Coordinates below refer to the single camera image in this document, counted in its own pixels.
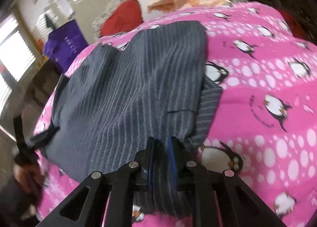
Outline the person's left hand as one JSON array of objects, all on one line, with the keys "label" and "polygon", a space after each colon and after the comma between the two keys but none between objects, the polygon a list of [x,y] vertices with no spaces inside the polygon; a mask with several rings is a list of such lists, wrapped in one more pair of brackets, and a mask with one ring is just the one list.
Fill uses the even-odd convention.
[{"label": "person's left hand", "polygon": [[42,175],[38,163],[13,166],[13,176],[27,194],[35,194],[41,191],[45,177]]}]

